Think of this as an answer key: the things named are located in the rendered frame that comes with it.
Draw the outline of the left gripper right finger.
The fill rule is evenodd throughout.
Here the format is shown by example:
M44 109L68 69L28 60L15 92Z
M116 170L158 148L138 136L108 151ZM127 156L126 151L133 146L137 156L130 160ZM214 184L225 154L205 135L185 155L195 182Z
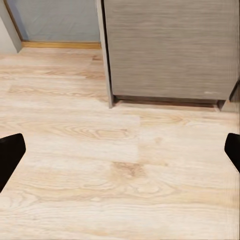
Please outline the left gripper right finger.
M224 150L240 173L240 135L229 133Z

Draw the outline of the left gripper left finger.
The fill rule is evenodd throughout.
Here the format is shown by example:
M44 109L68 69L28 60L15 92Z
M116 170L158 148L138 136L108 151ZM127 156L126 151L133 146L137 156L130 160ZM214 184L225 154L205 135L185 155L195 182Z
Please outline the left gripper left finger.
M0 138L0 193L25 152L26 145L21 133Z

